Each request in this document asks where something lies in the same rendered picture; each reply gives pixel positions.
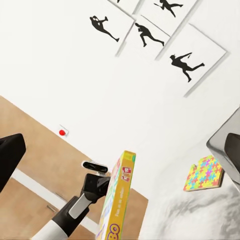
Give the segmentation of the jigsaw puzzle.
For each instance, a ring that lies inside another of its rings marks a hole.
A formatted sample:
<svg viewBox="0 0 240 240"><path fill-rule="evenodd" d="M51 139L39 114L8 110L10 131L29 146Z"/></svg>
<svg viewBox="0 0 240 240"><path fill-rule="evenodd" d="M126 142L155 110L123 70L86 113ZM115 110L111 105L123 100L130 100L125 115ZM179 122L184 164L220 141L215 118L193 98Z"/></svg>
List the jigsaw puzzle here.
<svg viewBox="0 0 240 240"><path fill-rule="evenodd" d="M219 187L221 184L223 168L212 156L202 157L196 167L190 167L186 182L183 187L184 192L202 190Z"/></svg>

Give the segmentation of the board game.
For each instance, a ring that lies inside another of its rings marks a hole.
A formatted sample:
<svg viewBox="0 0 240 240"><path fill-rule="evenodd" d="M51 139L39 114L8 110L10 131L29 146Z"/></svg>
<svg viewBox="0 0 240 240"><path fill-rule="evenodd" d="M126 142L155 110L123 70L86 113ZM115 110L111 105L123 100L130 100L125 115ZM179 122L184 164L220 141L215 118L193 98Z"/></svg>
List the board game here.
<svg viewBox="0 0 240 240"><path fill-rule="evenodd" d="M121 240L135 160L125 150L113 167L95 240Z"/></svg>

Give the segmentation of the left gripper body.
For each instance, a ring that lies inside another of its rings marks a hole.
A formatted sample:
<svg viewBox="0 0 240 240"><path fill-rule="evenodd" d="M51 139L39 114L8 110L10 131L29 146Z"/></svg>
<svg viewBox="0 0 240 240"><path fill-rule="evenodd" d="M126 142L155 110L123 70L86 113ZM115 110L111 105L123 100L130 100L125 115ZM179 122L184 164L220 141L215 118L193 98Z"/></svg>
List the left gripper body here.
<svg viewBox="0 0 240 240"><path fill-rule="evenodd" d="M100 192L100 189L97 188L98 180L100 176L92 173L87 173L84 179L82 192L87 192L88 196L91 199L98 200L107 195L107 193ZM104 190L108 190L109 182L104 186Z"/></svg>

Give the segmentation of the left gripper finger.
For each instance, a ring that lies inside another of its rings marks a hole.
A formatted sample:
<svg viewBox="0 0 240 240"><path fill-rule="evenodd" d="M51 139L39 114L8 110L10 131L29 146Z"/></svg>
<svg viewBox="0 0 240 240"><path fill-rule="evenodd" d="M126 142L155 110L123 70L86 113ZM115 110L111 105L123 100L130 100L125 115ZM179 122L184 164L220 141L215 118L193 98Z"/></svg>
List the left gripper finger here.
<svg viewBox="0 0 240 240"><path fill-rule="evenodd" d="M111 180L111 177L110 177L110 176L100 177L100 178L98 179L97 188L99 188L99 191L100 191L101 193L106 193L106 192L107 192L107 190L106 190L106 189L103 189L103 188L105 187L105 185L106 185L107 183L110 182L110 180Z"/></svg>

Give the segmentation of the toy box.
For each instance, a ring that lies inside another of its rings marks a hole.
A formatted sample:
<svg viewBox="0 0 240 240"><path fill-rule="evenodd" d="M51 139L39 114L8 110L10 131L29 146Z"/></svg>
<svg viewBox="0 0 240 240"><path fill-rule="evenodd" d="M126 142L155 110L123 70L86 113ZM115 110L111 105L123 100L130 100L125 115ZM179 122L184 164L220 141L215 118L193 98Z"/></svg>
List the toy box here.
<svg viewBox="0 0 240 240"><path fill-rule="evenodd" d="M229 179L240 192L240 173L226 154L224 147L229 133L240 135L240 107L224 122L206 142L207 149L226 171Z"/></svg>

